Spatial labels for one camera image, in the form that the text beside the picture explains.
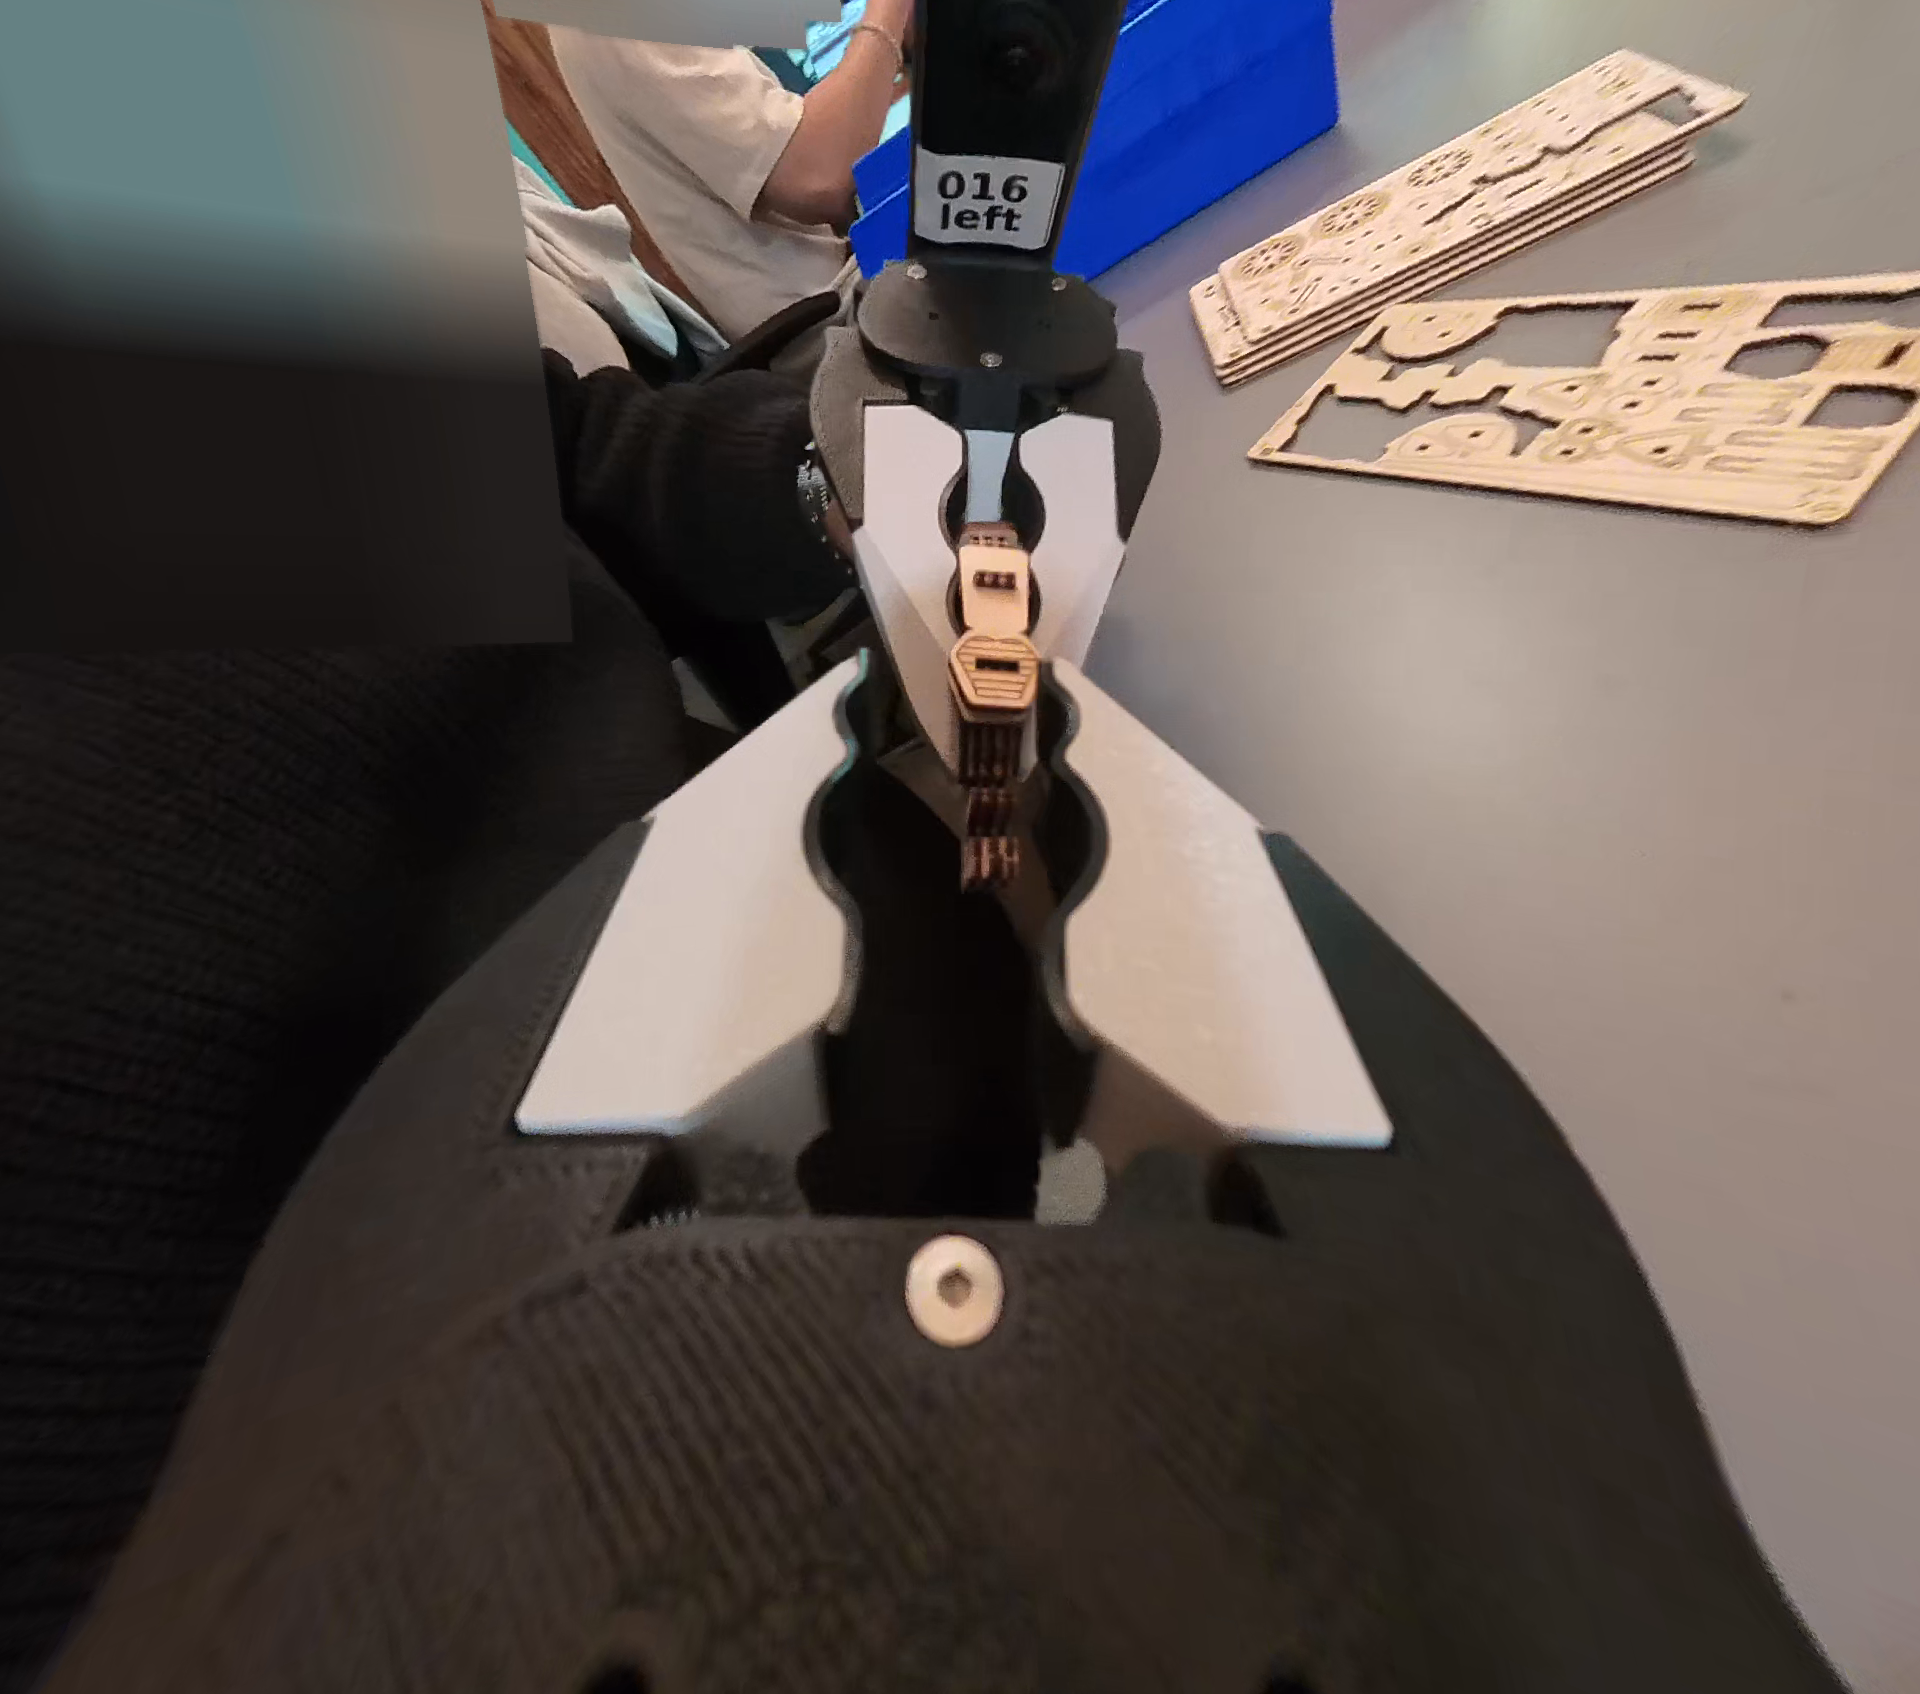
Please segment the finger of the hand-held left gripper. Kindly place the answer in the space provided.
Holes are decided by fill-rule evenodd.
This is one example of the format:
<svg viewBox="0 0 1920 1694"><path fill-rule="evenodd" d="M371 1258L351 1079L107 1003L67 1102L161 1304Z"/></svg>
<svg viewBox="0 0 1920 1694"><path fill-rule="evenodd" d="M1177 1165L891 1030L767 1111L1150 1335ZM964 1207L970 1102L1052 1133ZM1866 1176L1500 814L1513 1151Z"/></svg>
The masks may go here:
<svg viewBox="0 0 1920 1694"><path fill-rule="evenodd" d="M915 404L863 406L863 590L915 731L895 772L944 823L964 823L955 773L957 708L948 654L958 637L948 590L957 549L948 495L964 484L963 433Z"/></svg>
<svg viewBox="0 0 1920 1694"><path fill-rule="evenodd" d="M1018 453L1043 505L1028 552L1038 598L1031 640L1047 662L1081 669L1126 553L1114 426L1091 414L1056 414L1021 433Z"/></svg>

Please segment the punched wooden puzzle sheet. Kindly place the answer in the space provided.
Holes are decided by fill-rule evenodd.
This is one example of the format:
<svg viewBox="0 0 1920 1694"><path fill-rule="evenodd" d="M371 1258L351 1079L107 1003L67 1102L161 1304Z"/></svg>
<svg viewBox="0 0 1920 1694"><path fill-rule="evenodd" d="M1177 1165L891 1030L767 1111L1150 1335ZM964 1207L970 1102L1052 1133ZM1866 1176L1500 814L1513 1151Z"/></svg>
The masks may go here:
<svg viewBox="0 0 1920 1694"><path fill-rule="evenodd" d="M1251 466L1782 528L1916 437L1914 270L1389 305Z"/></svg>

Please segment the person's left forearm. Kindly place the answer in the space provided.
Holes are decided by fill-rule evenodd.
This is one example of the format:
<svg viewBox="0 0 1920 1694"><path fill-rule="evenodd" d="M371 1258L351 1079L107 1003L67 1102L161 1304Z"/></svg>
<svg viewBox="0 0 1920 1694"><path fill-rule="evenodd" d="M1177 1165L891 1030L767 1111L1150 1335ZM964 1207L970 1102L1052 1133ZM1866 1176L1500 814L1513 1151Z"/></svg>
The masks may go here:
<svg viewBox="0 0 1920 1694"><path fill-rule="evenodd" d="M808 530L805 388L771 370L651 385L541 349L565 525L662 630L799 624L853 588Z"/></svg>

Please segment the blue plastic bin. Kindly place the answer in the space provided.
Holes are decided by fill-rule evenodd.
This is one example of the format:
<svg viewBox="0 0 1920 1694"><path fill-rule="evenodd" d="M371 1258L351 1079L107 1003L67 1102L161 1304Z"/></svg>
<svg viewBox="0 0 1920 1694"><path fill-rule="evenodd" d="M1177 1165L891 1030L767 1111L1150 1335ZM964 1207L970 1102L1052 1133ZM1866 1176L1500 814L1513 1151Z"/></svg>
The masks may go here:
<svg viewBox="0 0 1920 1694"><path fill-rule="evenodd" d="M912 42L857 166L866 280L964 243L1098 277L1338 116L1333 0L917 0Z"/></svg>

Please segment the white jacket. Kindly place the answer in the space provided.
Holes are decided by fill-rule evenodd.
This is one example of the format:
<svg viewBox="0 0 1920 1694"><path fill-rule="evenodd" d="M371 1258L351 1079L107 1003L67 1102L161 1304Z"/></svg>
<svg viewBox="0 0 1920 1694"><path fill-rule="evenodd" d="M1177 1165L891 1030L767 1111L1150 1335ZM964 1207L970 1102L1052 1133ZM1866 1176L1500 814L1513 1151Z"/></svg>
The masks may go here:
<svg viewBox="0 0 1920 1694"><path fill-rule="evenodd" d="M651 385L692 380L726 338L638 262L629 218L581 210L512 159L541 348L579 378L615 370Z"/></svg>

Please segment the stack of wooden puzzle sheets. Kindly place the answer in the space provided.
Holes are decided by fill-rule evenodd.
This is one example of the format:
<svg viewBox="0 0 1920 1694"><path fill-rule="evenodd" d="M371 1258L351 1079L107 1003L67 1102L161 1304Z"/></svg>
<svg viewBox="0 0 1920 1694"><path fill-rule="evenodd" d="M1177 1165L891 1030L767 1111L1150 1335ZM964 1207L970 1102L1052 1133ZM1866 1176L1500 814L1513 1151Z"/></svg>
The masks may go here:
<svg viewBox="0 0 1920 1694"><path fill-rule="evenodd" d="M1221 385L1240 385L1692 166L1749 104L1634 49L1476 123L1236 252L1190 288Z"/></svg>

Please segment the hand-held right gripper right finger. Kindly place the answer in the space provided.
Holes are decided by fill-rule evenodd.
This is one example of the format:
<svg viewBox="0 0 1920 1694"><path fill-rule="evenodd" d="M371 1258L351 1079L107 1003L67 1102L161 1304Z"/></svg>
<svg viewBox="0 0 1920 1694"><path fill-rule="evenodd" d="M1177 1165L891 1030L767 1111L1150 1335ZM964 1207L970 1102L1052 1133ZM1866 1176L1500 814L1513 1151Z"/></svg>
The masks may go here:
<svg viewBox="0 0 1920 1694"><path fill-rule="evenodd" d="M1037 758L1049 1143L1385 1151L1389 1110L1260 822L1064 657Z"/></svg>

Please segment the wooden beam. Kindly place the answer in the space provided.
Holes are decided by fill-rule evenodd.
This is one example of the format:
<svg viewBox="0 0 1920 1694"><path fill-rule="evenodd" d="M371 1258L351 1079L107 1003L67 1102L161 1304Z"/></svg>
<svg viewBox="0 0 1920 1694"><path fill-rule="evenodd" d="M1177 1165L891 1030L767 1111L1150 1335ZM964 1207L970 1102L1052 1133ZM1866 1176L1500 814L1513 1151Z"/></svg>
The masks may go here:
<svg viewBox="0 0 1920 1694"><path fill-rule="evenodd" d="M582 211L615 207L630 229L637 262L651 277L679 290L680 275L647 229L595 141L561 69L543 23L508 20L484 3L492 68L504 119L524 141L541 170Z"/></svg>

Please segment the small wooden model assembly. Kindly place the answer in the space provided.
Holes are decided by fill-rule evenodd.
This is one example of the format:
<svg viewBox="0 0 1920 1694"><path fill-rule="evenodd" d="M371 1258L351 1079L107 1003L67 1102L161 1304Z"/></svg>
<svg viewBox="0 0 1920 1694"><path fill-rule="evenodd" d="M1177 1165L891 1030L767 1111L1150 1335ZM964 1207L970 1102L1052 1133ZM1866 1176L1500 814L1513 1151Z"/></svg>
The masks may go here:
<svg viewBox="0 0 1920 1694"><path fill-rule="evenodd" d="M966 521L957 542L957 621L946 675L952 773L964 793L960 874L968 894L1008 885L1023 864L1021 793L1041 702L1031 552L1008 521Z"/></svg>

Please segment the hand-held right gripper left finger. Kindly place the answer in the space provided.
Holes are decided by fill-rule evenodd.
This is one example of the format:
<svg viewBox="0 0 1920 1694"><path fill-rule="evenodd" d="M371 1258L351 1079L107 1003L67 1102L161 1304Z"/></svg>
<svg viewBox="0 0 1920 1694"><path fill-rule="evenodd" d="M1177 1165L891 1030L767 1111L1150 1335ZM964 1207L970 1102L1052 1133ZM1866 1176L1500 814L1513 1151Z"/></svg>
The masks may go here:
<svg viewBox="0 0 1920 1694"><path fill-rule="evenodd" d="M514 1110L535 1138L810 1143L854 983L821 811L854 759L857 654L647 818Z"/></svg>

